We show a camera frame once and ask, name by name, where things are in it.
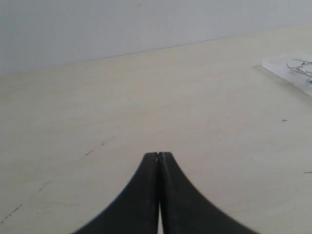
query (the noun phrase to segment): wooden table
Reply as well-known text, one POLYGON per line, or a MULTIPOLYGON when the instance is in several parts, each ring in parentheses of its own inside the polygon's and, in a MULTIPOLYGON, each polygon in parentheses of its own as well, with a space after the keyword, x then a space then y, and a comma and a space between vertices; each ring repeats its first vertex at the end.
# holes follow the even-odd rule
POLYGON ((311 41, 303 25, 0 77, 0 233, 73 232, 153 151, 246 226, 311 233, 312 98, 261 67, 311 41))

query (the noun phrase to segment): white wall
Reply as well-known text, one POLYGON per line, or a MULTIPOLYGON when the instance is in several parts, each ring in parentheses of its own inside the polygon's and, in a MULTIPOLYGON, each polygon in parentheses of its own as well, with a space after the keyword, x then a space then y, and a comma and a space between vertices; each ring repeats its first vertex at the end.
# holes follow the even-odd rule
POLYGON ((312 22, 311 9, 311 0, 0 0, 0 74, 312 22))

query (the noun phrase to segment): metal wire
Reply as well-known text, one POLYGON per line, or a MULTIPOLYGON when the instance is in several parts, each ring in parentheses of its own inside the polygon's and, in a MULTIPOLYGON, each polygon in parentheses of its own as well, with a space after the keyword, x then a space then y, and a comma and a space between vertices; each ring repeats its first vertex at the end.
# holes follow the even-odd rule
POLYGON ((287 67, 289 69, 291 69, 292 71, 303 74, 303 75, 308 76, 308 77, 312 77, 312 72, 309 72, 309 71, 306 71, 303 69, 307 65, 312 65, 312 62, 299 60, 299 59, 292 59, 292 60, 287 61, 286 64, 287 64, 287 67), (301 62, 301 65, 299 65, 297 67, 291 67, 291 66, 289 66, 289 62, 291 62, 291 61, 301 62))

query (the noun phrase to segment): light wooden surface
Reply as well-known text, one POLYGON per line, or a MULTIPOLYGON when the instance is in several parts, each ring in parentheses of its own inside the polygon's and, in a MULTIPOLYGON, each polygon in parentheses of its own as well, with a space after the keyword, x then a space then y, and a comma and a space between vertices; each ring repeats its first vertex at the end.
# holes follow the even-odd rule
POLYGON ((311 233, 312 98, 260 66, 311 41, 304 25, 0 77, 0 233, 73 232, 153 151, 254 230, 311 233))

